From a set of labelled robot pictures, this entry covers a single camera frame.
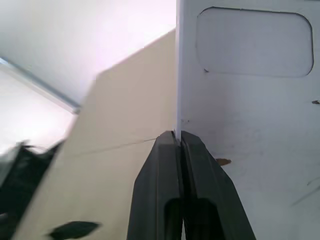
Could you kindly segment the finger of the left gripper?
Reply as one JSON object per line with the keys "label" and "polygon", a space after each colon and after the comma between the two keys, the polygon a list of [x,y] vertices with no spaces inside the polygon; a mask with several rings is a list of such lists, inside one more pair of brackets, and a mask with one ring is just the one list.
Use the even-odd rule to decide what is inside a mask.
{"label": "finger of the left gripper", "polygon": [[51,239],[80,239],[88,236],[102,224],[92,221],[70,221],[54,228],[47,236]]}

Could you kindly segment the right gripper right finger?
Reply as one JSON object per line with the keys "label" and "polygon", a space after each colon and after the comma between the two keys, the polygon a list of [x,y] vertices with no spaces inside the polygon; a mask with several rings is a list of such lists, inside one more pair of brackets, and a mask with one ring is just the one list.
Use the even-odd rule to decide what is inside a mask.
{"label": "right gripper right finger", "polygon": [[202,140],[181,133],[186,240],[256,240],[235,185]]}

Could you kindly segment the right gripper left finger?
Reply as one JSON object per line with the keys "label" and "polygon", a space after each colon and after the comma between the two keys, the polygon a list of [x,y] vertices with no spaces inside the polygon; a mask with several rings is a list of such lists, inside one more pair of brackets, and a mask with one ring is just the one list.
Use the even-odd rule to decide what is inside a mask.
{"label": "right gripper left finger", "polygon": [[180,161],[174,133],[163,132],[135,179],[126,240],[182,240]]}

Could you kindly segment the white box lid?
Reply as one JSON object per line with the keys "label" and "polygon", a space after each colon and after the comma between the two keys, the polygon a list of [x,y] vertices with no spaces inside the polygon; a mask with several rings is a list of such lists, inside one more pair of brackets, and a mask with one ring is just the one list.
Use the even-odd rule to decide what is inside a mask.
{"label": "white box lid", "polygon": [[179,0],[176,32],[179,129],[257,240],[320,240],[320,0]]}

